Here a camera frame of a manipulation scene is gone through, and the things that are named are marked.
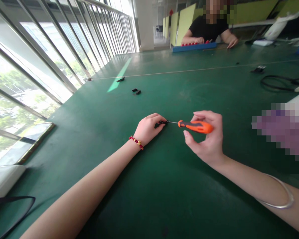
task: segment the red beaded bracelet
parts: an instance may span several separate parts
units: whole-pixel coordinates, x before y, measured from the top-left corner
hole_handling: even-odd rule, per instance
[[[132,139],[135,143],[138,144],[138,146],[141,148],[141,150],[144,150],[144,147],[141,145],[141,142],[135,138],[133,138],[133,136],[129,137],[129,139]]]

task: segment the green workbench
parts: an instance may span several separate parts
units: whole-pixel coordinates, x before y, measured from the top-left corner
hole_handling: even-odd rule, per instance
[[[296,50],[240,44],[231,50],[114,57],[48,120],[57,127],[8,194],[37,198],[9,238],[20,237],[154,112],[170,121],[191,120],[199,110],[221,113],[225,154],[299,188],[299,161],[251,129],[252,116],[297,95],[259,83],[266,74],[298,78]],[[250,73],[258,65],[267,66],[264,75]],[[124,66],[125,81],[109,91]],[[132,88],[142,93],[134,95]],[[0,235],[28,204],[0,205]],[[299,238],[299,233],[202,162],[185,144],[183,130],[169,124],[126,167],[78,238]]]

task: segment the black wire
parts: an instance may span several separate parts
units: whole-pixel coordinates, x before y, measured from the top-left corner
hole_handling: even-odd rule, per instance
[[[295,89],[293,89],[293,88],[285,88],[285,87],[279,87],[279,86],[270,85],[270,84],[268,84],[268,83],[265,82],[265,79],[268,79],[268,78],[275,78],[275,79],[287,80],[287,81],[290,81],[291,84],[299,86],[299,78],[292,79],[292,78],[288,78],[288,77],[284,77],[284,76],[277,76],[277,75],[267,75],[267,76],[265,76],[264,78],[261,79],[260,83],[263,84],[263,85],[265,85],[265,86],[268,86],[270,88],[273,88],[273,89],[279,89],[279,90],[285,90],[285,91],[292,91],[292,92],[295,91]]]
[[[30,209],[32,208],[34,202],[36,201],[35,197],[31,197],[31,196],[21,196],[21,197],[9,197],[9,198],[0,198],[0,203],[7,203],[7,202],[13,202],[13,201],[17,201],[17,200],[21,200],[21,199],[32,199],[31,203],[28,207],[28,209],[26,210],[26,212],[22,215],[22,217],[20,217],[20,219],[17,220],[17,222],[15,224],[13,224],[1,237],[0,239],[4,239],[6,238],[22,221],[23,219],[26,218],[28,212],[30,211]]]

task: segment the hand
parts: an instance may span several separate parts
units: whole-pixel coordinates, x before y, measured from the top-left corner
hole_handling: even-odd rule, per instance
[[[198,44],[204,44],[205,40],[204,38],[194,38],[195,40],[193,41],[193,43],[198,43]]]
[[[228,44],[227,49],[232,48],[234,45],[236,45],[238,43],[238,38],[234,37]]]
[[[207,134],[206,139],[200,143],[197,143],[193,136],[184,130],[186,144],[208,165],[214,166],[223,163],[226,157],[223,154],[222,116],[212,111],[197,111],[194,112],[194,117],[191,121],[196,120],[210,123],[214,130]]]
[[[154,128],[159,121],[166,121],[166,119],[158,113],[145,117],[139,122],[133,137],[141,141],[143,146],[147,145],[165,126],[165,124],[161,124]]]

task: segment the person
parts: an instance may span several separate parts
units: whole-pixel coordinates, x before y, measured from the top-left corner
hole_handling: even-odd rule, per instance
[[[55,201],[21,238],[75,238],[120,173],[141,150],[139,144],[145,147],[162,131],[164,124],[154,128],[161,120],[166,121],[157,113],[142,119],[133,135],[133,138],[141,141],[140,143],[133,139],[128,140]],[[299,231],[299,189],[225,156],[222,150],[223,125],[220,114],[212,111],[194,112],[192,121],[195,120],[210,123],[214,130],[200,143],[195,142],[188,131],[184,131],[185,142],[194,153]],[[285,204],[288,206],[279,208],[279,205]]]
[[[215,41],[220,35],[223,42],[228,44],[227,48],[235,46],[238,38],[228,29],[226,18],[220,18],[222,5],[220,0],[207,0],[207,13],[194,20],[183,37],[182,44],[204,44],[206,41]]]

